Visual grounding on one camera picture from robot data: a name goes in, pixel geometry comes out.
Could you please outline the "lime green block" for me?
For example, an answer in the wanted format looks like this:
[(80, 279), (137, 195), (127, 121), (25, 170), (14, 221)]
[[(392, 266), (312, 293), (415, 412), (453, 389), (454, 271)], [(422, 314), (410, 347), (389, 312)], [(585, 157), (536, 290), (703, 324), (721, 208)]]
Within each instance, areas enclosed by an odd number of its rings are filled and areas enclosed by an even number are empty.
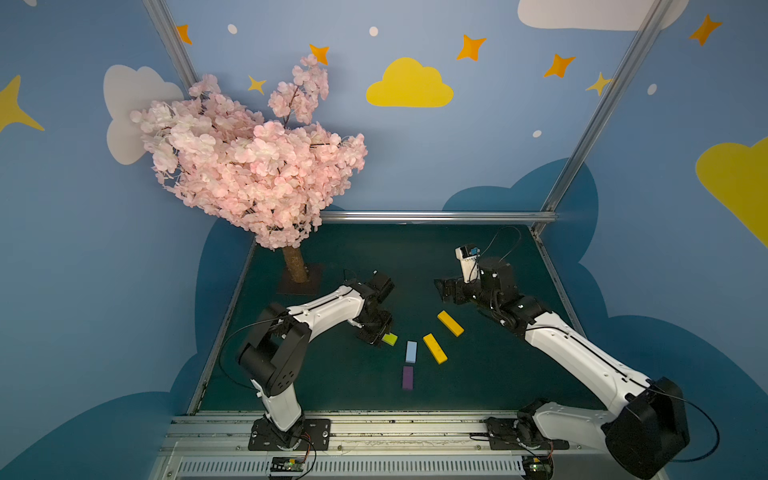
[(382, 337), (382, 341), (390, 346), (394, 346), (397, 340), (398, 340), (398, 336), (392, 333), (387, 333)]

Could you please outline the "light blue block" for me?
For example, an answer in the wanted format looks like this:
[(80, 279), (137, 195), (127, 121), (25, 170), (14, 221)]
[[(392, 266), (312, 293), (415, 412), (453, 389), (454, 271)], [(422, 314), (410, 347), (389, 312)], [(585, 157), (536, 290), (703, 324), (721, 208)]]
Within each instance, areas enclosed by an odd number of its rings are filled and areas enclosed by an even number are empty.
[(418, 344), (415, 341), (408, 341), (406, 344), (405, 362), (407, 364), (415, 364), (417, 360), (417, 348)]

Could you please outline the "purple block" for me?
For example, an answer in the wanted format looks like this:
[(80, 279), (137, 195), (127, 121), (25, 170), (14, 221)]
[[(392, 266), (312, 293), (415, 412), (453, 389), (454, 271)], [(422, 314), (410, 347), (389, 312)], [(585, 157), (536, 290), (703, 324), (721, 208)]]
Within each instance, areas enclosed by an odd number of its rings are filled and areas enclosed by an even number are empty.
[(404, 366), (402, 370), (402, 389), (405, 391), (412, 391), (414, 388), (414, 368), (412, 366)]

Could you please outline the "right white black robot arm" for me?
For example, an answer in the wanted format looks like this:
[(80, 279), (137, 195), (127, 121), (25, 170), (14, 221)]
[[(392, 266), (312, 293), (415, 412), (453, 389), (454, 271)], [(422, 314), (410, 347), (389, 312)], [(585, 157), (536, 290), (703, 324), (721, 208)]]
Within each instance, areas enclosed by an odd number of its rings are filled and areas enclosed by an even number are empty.
[(518, 411), (512, 434), (533, 449), (552, 441), (609, 454), (639, 479), (654, 477), (690, 443), (682, 390), (652, 380), (587, 340), (538, 299), (524, 295), (512, 267), (499, 258), (461, 259), (459, 278), (438, 279), (441, 299), (474, 303), (517, 338), (544, 352), (586, 386), (602, 409), (536, 400)]

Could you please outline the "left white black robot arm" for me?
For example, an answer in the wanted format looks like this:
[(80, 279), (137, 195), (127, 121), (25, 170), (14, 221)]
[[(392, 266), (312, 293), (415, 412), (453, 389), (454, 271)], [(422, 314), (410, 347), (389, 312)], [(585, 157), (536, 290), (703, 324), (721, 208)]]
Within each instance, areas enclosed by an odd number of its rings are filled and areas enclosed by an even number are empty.
[(251, 427), (250, 451), (326, 450), (329, 420), (308, 420), (294, 388), (310, 342), (348, 323), (363, 342), (378, 346), (391, 331), (392, 315), (381, 304), (394, 289), (389, 276), (350, 280), (328, 295), (284, 307), (272, 303), (253, 326), (236, 355), (265, 413)]

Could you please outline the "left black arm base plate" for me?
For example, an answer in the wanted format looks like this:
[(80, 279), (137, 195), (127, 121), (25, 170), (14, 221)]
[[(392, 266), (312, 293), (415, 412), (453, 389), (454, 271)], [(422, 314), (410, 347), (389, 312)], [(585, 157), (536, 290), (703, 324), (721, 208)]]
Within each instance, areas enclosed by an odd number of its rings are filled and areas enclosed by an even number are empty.
[(249, 451), (327, 451), (331, 433), (329, 419), (300, 418), (287, 431), (280, 430), (265, 416), (252, 427), (247, 448)]

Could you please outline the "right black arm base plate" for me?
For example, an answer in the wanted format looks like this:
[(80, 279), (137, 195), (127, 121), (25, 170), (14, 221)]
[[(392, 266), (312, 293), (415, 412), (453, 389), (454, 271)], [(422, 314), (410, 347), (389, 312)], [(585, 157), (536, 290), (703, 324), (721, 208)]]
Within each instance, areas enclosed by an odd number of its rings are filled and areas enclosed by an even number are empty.
[(489, 417), (484, 420), (492, 450), (568, 450), (566, 440), (545, 437), (531, 419)]

